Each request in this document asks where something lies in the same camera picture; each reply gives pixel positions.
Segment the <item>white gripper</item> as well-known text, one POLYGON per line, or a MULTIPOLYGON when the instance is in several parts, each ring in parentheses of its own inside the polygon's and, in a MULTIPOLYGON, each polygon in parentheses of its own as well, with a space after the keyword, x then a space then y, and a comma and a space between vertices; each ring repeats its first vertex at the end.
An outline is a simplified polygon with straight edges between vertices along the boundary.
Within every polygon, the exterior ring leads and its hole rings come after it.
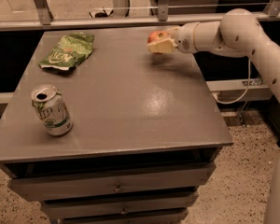
POLYGON ((191 22, 182 26, 171 27, 164 31, 171 34, 172 38, 152 41, 147 48, 152 53, 171 53, 177 48, 183 53, 196 53, 194 34, 198 22, 191 22))

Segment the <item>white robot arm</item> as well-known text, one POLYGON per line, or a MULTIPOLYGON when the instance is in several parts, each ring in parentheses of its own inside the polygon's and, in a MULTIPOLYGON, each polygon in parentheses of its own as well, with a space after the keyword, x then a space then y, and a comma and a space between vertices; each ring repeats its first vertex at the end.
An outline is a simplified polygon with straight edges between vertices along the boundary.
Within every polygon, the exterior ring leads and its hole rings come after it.
POLYGON ((208 51, 225 57, 248 57, 280 104, 280 46, 264 32, 256 17, 241 8, 220 21, 190 22, 152 32, 147 38, 152 53, 208 51))

